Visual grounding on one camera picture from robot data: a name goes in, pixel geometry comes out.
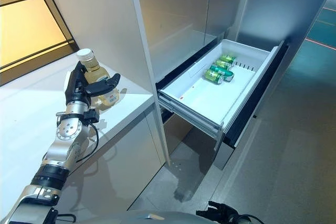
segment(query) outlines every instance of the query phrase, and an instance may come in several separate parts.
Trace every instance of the open drawer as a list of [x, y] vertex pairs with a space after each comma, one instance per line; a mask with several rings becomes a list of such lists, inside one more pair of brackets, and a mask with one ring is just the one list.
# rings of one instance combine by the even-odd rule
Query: open drawer
[[[224, 39], [175, 80], [159, 90], [159, 103], [219, 140], [237, 119], [270, 68], [279, 49], [280, 46], [277, 46], [268, 52]], [[204, 79], [204, 72], [223, 53], [237, 57], [237, 63], [231, 68], [235, 76], [231, 82], [216, 85]], [[283, 55], [278, 59], [276, 66], [272, 67], [271, 75], [276, 71], [282, 57]], [[259, 92], [261, 90], [263, 93], [265, 88], [259, 88]]]

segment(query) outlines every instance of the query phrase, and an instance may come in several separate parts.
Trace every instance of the bottle cap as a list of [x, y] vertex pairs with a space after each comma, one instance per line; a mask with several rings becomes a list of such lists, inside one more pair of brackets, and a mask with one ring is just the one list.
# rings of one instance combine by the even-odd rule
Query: bottle cap
[[80, 49], [76, 54], [80, 61], [91, 60], [94, 57], [93, 51], [89, 48]]

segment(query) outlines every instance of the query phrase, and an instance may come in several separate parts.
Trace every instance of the green can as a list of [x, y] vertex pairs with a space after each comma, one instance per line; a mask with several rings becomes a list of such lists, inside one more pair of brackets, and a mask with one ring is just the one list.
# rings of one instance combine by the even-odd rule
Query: green can
[[220, 66], [222, 68], [225, 68], [226, 70], [229, 70], [230, 67], [232, 66], [232, 64], [228, 63], [228, 62], [225, 62], [225, 61], [222, 61], [222, 60], [216, 60], [214, 62], [215, 65], [217, 66]]
[[222, 56], [220, 56], [219, 59], [222, 60], [222, 61], [225, 61], [227, 63], [230, 63], [232, 65], [234, 65], [237, 61], [236, 57], [229, 56], [229, 55], [226, 55], [226, 54], [222, 54]]
[[226, 70], [225, 68], [222, 68], [215, 64], [211, 65], [210, 70], [220, 73], [223, 76], [224, 81], [232, 81], [233, 76], [235, 75], [233, 72]]
[[216, 71], [212, 71], [210, 69], [205, 71], [204, 77], [215, 84], [221, 84], [224, 78], [224, 76], [222, 76], [220, 73], [217, 73]]

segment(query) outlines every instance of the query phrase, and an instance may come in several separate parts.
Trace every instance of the can lid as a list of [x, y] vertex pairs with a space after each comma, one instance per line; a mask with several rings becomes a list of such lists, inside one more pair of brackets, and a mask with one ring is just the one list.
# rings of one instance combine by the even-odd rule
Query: can lid
[[218, 80], [218, 84], [222, 84], [224, 81], [224, 76], [221, 75], [221, 77]]
[[94, 57], [93, 51], [89, 48], [80, 49], [76, 55], [80, 61], [91, 60]]

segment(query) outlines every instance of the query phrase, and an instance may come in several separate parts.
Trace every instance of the yellow light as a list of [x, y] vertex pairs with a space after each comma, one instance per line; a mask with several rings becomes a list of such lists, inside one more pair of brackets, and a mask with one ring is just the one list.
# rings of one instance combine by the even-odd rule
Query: yellow light
[[66, 40], [44, 0], [3, 6], [0, 16], [0, 66]]

